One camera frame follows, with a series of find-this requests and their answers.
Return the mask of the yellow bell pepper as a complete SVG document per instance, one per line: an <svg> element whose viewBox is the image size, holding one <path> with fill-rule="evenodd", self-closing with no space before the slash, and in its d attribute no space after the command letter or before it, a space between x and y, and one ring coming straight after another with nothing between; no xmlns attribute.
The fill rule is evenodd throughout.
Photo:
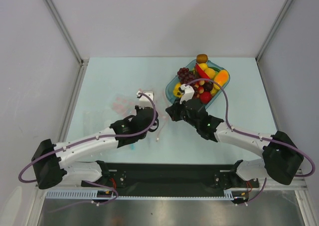
<svg viewBox="0 0 319 226"><path fill-rule="evenodd" d="M179 82L175 85L174 90L173 90L173 95L177 98L181 98L184 94L182 88L182 84Z"/></svg>

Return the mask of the purple grape bunch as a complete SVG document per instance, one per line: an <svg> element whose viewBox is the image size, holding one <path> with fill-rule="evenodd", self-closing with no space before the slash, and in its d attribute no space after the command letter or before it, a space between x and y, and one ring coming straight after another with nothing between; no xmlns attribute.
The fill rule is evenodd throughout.
<svg viewBox="0 0 319 226"><path fill-rule="evenodd" d="M195 70L186 67L180 68L177 72L177 76L181 84L188 84L189 82L196 79Z"/></svg>

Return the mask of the yellow-orange mango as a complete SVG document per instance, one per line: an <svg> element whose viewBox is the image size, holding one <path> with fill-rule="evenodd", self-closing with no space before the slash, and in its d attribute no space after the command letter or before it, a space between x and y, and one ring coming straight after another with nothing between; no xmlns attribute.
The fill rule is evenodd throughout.
<svg viewBox="0 0 319 226"><path fill-rule="evenodd" d="M225 83L227 83L227 81L229 80L229 73L227 70L223 69L221 71L219 71L216 76L214 77L214 81L217 83L217 85L215 85L215 87L217 89L219 89L219 85L220 86L224 86Z"/></svg>

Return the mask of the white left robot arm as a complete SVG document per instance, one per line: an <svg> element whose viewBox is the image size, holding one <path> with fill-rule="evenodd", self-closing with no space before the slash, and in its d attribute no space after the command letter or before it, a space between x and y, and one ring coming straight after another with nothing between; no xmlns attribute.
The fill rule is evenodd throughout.
<svg viewBox="0 0 319 226"><path fill-rule="evenodd" d="M60 184L70 175L68 167L82 157L117 149L144 139L147 132L159 123L158 113L152 107L135 107L136 115L130 115L112 123L101 132L79 141L53 144L42 141L31 162L38 187L42 190Z"/></svg>

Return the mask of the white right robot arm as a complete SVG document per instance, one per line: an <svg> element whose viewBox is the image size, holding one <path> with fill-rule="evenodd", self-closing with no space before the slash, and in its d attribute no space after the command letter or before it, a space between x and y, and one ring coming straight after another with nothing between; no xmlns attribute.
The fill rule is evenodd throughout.
<svg viewBox="0 0 319 226"><path fill-rule="evenodd" d="M205 140L234 145L259 156L257 160L235 163L230 182L236 187L258 177L289 185L304 160L286 133L245 133L231 128L223 119L209 115L199 99L175 100L165 111L172 121L188 123Z"/></svg>

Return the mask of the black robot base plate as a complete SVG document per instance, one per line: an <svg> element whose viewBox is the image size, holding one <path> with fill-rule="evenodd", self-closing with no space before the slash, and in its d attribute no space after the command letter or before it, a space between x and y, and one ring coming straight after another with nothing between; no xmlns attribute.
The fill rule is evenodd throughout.
<svg viewBox="0 0 319 226"><path fill-rule="evenodd" d="M124 197L220 197L230 188L258 188L235 174L233 165L105 163L95 183L114 186Z"/></svg>

